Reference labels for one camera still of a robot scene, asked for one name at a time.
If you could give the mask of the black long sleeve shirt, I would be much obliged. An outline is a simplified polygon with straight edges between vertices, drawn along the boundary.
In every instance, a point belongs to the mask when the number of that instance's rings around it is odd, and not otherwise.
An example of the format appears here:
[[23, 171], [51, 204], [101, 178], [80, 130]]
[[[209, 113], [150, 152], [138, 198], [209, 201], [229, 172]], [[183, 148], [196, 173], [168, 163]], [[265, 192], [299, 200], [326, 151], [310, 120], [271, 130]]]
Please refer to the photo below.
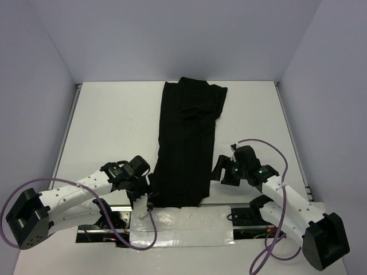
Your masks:
[[154, 207], [197, 207], [209, 196], [216, 121], [227, 91], [186, 77], [164, 84], [158, 160], [149, 177]]

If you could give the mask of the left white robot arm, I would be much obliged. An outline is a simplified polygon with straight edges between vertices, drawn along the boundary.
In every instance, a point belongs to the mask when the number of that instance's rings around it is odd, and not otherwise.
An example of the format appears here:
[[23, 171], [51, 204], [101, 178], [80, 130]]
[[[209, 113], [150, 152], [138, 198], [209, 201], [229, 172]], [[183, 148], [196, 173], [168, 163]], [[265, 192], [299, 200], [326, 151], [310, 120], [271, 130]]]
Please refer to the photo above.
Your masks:
[[9, 246], [27, 250], [58, 231], [76, 226], [97, 226], [114, 234], [115, 241], [138, 250], [125, 239], [126, 222], [102, 196], [124, 190], [133, 214], [138, 218], [151, 216], [149, 172], [150, 165], [138, 155], [131, 161], [108, 162], [77, 182], [51, 178], [52, 182], [63, 183], [62, 187], [51, 190], [35, 192], [27, 186], [37, 180], [30, 180], [12, 192], [12, 196], [19, 195], [12, 207], [1, 209], [1, 222], [7, 222], [15, 243], [9, 241], [3, 231], [1, 237]]

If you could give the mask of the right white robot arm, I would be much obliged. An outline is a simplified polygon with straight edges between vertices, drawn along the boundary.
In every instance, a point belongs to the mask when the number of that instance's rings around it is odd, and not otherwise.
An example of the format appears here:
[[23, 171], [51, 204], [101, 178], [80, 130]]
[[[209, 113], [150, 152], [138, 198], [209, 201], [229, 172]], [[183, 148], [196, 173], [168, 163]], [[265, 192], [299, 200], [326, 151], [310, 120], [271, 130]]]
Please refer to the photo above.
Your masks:
[[291, 238], [308, 263], [323, 271], [350, 252], [343, 221], [327, 214], [289, 186], [270, 165], [262, 165], [251, 146], [232, 146], [233, 156], [220, 155], [212, 180], [239, 186], [241, 180], [260, 191], [249, 203], [249, 220], [268, 222], [280, 231], [276, 237]]

